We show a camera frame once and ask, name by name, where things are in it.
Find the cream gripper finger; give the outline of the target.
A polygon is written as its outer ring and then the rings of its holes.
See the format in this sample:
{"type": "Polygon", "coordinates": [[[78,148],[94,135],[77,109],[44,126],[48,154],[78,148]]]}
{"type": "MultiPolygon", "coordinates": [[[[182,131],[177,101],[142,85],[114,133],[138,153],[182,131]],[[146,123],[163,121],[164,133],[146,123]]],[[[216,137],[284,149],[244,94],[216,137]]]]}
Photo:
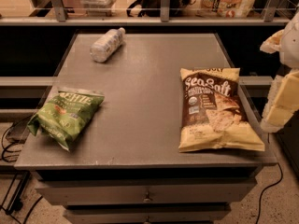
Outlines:
{"type": "Polygon", "coordinates": [[[279,87],[274,105],[292,112],[299,109],[299,71],[292,70],[286,75],[279,87]]]}
{"type": "Polygon", "coordinates": [[[293,113],[290,110],[266,105],[263,110],[261,128],[268,133],[276,133],[290,120],[293,113]]]}

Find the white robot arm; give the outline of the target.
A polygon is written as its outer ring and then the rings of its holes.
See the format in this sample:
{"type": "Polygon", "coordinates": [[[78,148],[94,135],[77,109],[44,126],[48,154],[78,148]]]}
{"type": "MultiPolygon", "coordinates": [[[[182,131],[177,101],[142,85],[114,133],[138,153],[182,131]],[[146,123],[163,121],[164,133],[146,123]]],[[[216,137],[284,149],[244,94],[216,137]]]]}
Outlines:
{"type": "Polygon", "coordinates": [[[299,14],[267,38],[260,50],[270,54],[278,51],[280,62],[291,69],[285,76],[275,76],[263,109],[261,128],[276,133],[299,110],[299,14]]]}

